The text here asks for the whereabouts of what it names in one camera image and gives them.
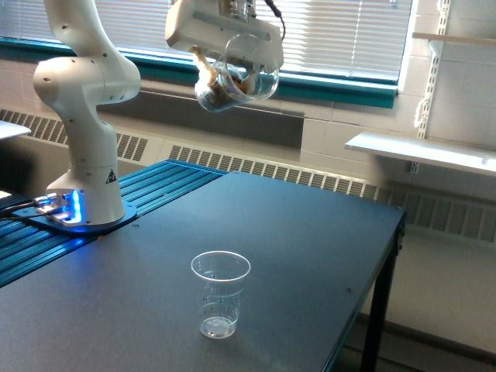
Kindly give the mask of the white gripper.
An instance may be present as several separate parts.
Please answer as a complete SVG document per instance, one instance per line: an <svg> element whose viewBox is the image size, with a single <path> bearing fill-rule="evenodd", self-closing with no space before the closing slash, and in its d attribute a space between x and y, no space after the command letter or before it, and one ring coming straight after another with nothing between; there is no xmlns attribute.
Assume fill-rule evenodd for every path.
<svg viewBox="0 0 496 372"><path fill-rule="evenodd" d="M278 70L284 64L281 30L270 22L257 19L242 1L234 12L230 1L176 1L167 12L167 45L192 52L198 68L195 86L219 87L219 72L207 60L224 53L229 41L235 42L235 58L241 63ZM258 72L246 70L242 92L254 93Z"/></svg>

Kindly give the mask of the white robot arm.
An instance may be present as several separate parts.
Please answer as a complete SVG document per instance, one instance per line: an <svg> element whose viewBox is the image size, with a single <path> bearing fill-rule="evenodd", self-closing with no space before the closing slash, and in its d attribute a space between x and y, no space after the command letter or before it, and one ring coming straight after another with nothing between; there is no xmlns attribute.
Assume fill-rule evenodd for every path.
<svg viewBox="0 0 496 372"><path fill-rule="evenodd" d="M121 222L117 137L97 108L134 98L140 72L112 44L93 1L48 1L45 9L52 33L73 55L40 62L33 86L64 125L69 168L47 187L37 211L69 229ZM176 1L164 27L170 48L192 54L196 95L212 112L275 92L267 79L283 66L285 35L284 25L257 17L252 1Z"/></svg>

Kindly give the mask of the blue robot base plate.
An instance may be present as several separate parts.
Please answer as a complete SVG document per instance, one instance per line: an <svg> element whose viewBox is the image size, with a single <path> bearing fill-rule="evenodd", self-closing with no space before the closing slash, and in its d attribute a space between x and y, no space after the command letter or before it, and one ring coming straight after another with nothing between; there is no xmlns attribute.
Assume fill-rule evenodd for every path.
<svg viewBox="0 0 496 372"><path fill-rule="evenodd" d="M30 225L34 225L41 229L48 229L53 232L65 233L72 236L100 236L110 233L122 226L131 223L137 218L136 206L130 203L124 203L125 215L116 222L111 222L103 225L81 225L81 226L66 226L61 222L56 222L49 219L47 216L36 214L34 217L28 218L28 215L34 215L36 209L34 207L23 208L13 212L14 217L22 217L22 220Z"/></svg>

